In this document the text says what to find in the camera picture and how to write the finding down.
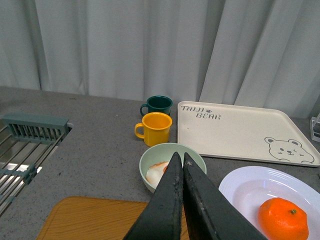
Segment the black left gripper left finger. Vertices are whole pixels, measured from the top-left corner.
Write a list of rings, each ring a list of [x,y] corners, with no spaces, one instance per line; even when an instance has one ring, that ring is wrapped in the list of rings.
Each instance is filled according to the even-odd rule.
[[[175,152],[151,200],[125,235],[125,240],[179,240],[182,231],[184,173]]]

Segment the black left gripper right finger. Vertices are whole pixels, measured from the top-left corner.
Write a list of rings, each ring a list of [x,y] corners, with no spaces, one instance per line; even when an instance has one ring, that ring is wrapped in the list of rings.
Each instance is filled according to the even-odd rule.
[[[188,154],[183,160],[183,205],[191,240],[265,240]]]

